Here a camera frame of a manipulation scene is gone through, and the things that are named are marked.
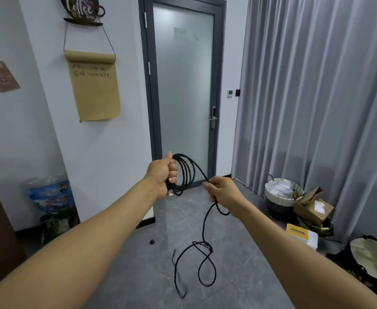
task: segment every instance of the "glass door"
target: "glass door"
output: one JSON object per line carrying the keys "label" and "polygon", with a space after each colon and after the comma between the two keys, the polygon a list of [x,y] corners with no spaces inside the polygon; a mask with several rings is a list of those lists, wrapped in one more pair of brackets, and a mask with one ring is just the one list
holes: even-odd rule
{"label": "glass door", "polygon": [[[222,7],[198,0],[145,0],[145,11],[151,35],[147,47],[155,158],[167,151],[183,153],[211,177],[217,149]],[[196,171],[195,181],[201,180]]]}

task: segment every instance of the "coiled cable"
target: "coiled cable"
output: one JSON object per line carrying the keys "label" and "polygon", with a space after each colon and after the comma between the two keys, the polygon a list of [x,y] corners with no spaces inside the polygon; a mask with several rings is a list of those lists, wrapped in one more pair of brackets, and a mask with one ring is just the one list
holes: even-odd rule
{"label": "coiled cable", "polygon": [[[180,165],[180,169],[181,169],[181,174],[183,176],[183,182],[180,184],[180,185],[177,185],[177,184],[173,184],[173,183],[170,183],[167,179],[166,183],[167,183],[167,189],[168,190],[172,190],[174,194],[176,194],[177,196],[180,196],[181,194],[183,194],[183,191],[190,188],[191,185],[193,184],[194,182],[194,178],[196,176],[196,167],[198,168],[198,170],[200,170],[201,174],[204,176],[204,178],[207,180],[207,182],[209,182],[207,176],[204,174],[203,170],[200,168],[199,165],[197,165],[197,163],[195,161],[193,161],[190,157],[184,155],[184,154],[174,154],[173,155],[173,159],[179,163]],[[193,175],[191,173],[191,169],[190,169],[190,166],[188,164],[188,162],[191,164],[192,168],[193,168]],[[228,213],[223,213],[219,206],[218,206],[218,202],[215,202],[210,208],[209,210],[207,211],[206,213],[206,216],[204,217],[204,220],[203,220],[203,230],[202,230],[202,241],[200,242],[197,242],[197,241],[193,241],[191,245],[189,245],[188,247],[186,247],[180,254],[180,256],[178,256],[176,262],[174,262],[174,256],[176,254],[176,250],[174,249],[173,251],[173,256],[172,256],[172,262],[173,262],[173,265],[174,265],[174,285],[176,286],[176,290],[179,294],[179,296],[181,298],[184,298],[186,297],[187,295],[187,286],[181,281],[181,277],[180,277],[180,273],[178,272],[177,270],[177,264],[179,263],[179,260],[181,259],[181,257],[183,256],[183,254],[188,250],[190,249],[191,247],[195,247],[199,252],[201,252],[205,258],[204,260],[201,262],[199,268],[198,268],[198,272],[197,272],[197,276],[198,276],[198,280],[200,281],[200,283],[206,287],[209,287],[209,286],[212,286],[215,281],[216,281],[216,277],[217,277],[217,271],[216,271],[216,266],[214,265],[214,263],[212,262],[212,260],[210,259],[210,255],[213,253],[213,247],[211,246],[211,244],[209,242],[207,242],[204,238],[204,228],[205,228],[205,224],[206,224],[206,219],[210,213],[210,211],[212,210],[212,208],[216,206],[217,210],[219,211],[219,213],[221,213],[222,215],[224,216],[228,216],[230,214],[230,212]],[[203,246],[205,247],[206,249],[208,249],[208,253],[205,253],[203,252],[200,248],[198,248],[198,246]],[[203,264],[206,262],[206,260],[208,260],[211,265],[213,266],[213,269],[214,269],[214,279],[213,281],[210,283],[210,284],[206,284],[204,283],[201,278],[200,278],[200,270],[201,270],[201,267],[203,266]],[[177,279],[179,281],[179,285],[183,286],[183,289],[184,289],[184,292],[182,293],[181,290],[179,289],[179,286],[177,285]]]}

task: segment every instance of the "door frame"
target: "door frame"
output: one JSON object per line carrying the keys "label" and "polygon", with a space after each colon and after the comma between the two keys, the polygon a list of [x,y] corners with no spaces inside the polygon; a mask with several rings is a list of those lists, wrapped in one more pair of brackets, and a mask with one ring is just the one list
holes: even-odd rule
{"label": "door frame", "polygon": [[[225,29],[225,21],[226,21],[226,4],[225,0],[179,0],[178,3],[170,4],[169,0],[156,0],[159,3],[165,3],[168,5],[173,6],[180,6],[184,7],[184,4],[189,4],[192,1],[200,1],[204,3],[204,8],[210,7],[210,5],[220,7],[221,15],[221,23],[214,25],[214,32],[221,33],[221,39],[218,41],[220,45],[214,45],[213,43],[213,60],[212,60],[212,90],[211,97],[213,97],[213,93],[216,99],[216,126],[214,128],[214,139],[211,141],[209,140],[209,166],[208,169],[205,170],[207,173],[212,173],[214,176],[216,174],[216,166],[217,166],[217,144],[218,144],[218,137],[219,137],[219,125],[220,125],[220,104],[221,104],[221,91],[222,91],[222,72],[223,72],[223,48],[224,48],[224,29]],[[161,149],[161,128],[160,128],[160,110],[159,110],[159,103],[158,103],[158,83],[157,83],[157,64],[156,62],[150,63],[150,72],[149,72],[149,61],[156,61],[155,56],[155,48],[149,47],[149,42],[147,39],[150,39],[151,43],[154,43],[154,17],[153,17],[153,0],[138,0],[139,4],[139,19],[140,19],[140,30],[141,30],[141,38],[142,38],[142,50],[143,50],[143,62],[144,62],[144,71],[145,71],[145,80],[146,80],[146,95],[147,95],[147,109],[148,109],[148,116],[149,116],[149,127],[150,127],[150,142],[151,142],[151,157],[153,160],[162,158],[162,149]],[[213,72],[213,67],[216,68],[218,65],[217,74]],[[213,89],[213,79],[217,82],[214,82],[214,86],[217,87],[217,91]]]}

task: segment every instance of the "white basket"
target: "white basket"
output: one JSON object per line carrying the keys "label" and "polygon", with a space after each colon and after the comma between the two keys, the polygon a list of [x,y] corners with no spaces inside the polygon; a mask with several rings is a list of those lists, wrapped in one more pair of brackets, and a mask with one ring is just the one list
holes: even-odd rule
{"label": "white basket", "polygon": [[[284,197],[281,197],[281,196],[274,195],[267,188],[269,185],[275,185],[275,184],[282,183],[282,182],[289,182],[290,183],[290,188],[292,190],[297,191],[297,195],[298,195],[297,199],[284,198]],[[265,188],[264,194],[269,201],[272,201],[275,204],[278,204],[278,205],[281,205],[281,206],[284,206],[284,207],[292,207],[293,204],[295,202],[297,202],[300,198],[302,198],[303,194],[304,194],[303,189],[297,183],[290,181],[290,180],[287,180],[287,179],[282,179],[282,178],[276,178],[276,179],[272,179],[272,180],[268,181],[264,185],[264,188]]]}

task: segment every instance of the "forearm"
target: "forearm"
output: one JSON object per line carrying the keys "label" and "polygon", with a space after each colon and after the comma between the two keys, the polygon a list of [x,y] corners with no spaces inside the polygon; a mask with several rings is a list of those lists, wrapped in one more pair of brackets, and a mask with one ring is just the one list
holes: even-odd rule
{"label": "forearm", "polygon": [[143,179],[53,240],[0,282],[0,308],[80,308],[155,198],[155,186]]}
{"label": "forearm", "polygon": [[377,296],[366,286],[244,202],[239,218],[296,309],[377,309]]}

